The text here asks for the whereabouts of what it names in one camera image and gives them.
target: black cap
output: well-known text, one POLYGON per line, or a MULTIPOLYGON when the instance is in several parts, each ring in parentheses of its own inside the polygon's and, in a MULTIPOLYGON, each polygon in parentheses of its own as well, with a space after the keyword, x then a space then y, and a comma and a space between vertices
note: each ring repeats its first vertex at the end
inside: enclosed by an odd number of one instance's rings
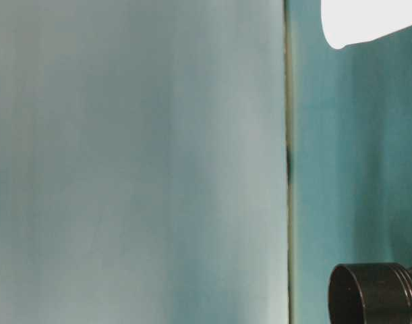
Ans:
POLYGON ((397 263, 337 265, 328 311, 332 324, 412 324, 412 271, 397 263))

